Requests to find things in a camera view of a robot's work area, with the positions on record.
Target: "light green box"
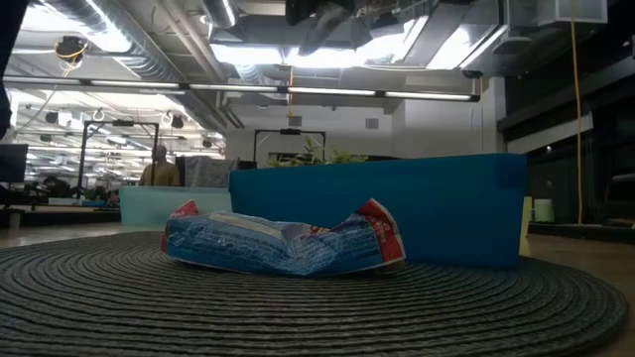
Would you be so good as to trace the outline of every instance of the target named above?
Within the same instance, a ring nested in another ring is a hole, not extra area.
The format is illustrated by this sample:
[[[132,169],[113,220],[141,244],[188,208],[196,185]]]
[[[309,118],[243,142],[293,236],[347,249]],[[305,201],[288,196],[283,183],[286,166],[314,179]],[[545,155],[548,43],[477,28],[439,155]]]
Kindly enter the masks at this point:
[[[226,188],[122,186],[121,223],[135,227],[165,227],[170,214],[193,199],[200,212],[231,212]]]

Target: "round rug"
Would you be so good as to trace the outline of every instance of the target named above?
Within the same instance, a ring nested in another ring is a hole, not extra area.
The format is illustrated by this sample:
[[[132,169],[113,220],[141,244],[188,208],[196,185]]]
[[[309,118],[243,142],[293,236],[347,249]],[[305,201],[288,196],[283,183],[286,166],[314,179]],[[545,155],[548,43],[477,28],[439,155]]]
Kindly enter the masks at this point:
[[[2,250],[0,272],[2,355],[574,355],[628,310],[608,284],[533,259],[291,279],[170,261],[156,232]]]

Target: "blue plastic bag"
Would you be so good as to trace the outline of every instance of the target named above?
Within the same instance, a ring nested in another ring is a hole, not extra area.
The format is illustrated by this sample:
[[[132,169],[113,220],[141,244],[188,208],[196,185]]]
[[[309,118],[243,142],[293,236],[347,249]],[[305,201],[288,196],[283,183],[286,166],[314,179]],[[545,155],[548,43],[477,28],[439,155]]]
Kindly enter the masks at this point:
[[[374,199],[331,229],[231,212],[198,214],[190,201],[168,221],[162,250],[213,268],[303,277],[373,269],[406,258],[397,224]]]

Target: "white wall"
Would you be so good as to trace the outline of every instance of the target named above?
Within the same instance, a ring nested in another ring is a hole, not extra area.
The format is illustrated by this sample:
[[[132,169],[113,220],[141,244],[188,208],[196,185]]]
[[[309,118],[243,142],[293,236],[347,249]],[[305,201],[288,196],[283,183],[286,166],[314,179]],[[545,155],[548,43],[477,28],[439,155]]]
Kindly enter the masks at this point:
[[[226,134],[227,148],[225,158],[253,160],[254,129],[279,130],[289,127],[287,107],[276,106],[259,109],[255,106],[237,105],[234,112],[248,129],[229,130]],[[390,115],[385,115],[382,108],[349,108],[317,106],[293,107],[294,115],[303,117],[300,129],[326,132],[326,156],[330,148],[348,151],[353,154],[390,156],[392,153]],[[379,129],[366,129],[366,118],[379,119]],[[268,133],[260,133],[261,142]],[[321,143],[320,135],[313,137]],[[257,162],[263,166],[269,153],[302,153],[304,136],[282,136],[272,133],[258,146]]]
[[[480,102],[405,100],[392,116],[382,108],[294,107],[303,116],[302,130],[326,131],[326,146],[353,154],[430,158],[505,152],[496,122],[505,116],[505,83],[491,78]],[[227,159],[253,160],[254,129],[288,127],[288,108],[234,106],[248,129],[227,132]],[[365,129],[366,118],[378,118],[379,129]],[[267,136],[261,133],[258,141]],[[301,153],[304,136],[272,134],[258,147],[263,166],[269,153]]]
[[[393,153],[430,158],[504,152],[496,121],[505,115],[504,80],[492,78],[477,103],[406,100],[393,115]]]

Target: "wooden floor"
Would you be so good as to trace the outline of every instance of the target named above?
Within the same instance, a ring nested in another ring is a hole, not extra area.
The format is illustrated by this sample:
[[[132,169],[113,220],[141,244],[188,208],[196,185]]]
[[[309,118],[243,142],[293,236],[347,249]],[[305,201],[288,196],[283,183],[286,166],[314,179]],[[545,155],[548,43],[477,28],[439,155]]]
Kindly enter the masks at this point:
[[[120,224],[26,228],[17,233],[0,230],[0,248],[38,244],[63,239],[99,236],[130,231]],[[603,279],[635,304],[635,245],[530,235],[523,247],[525,255],[567,265]],[[635,356],[635,329],[631,310],[628,327],[608,345],[590,351],[590,356]]]

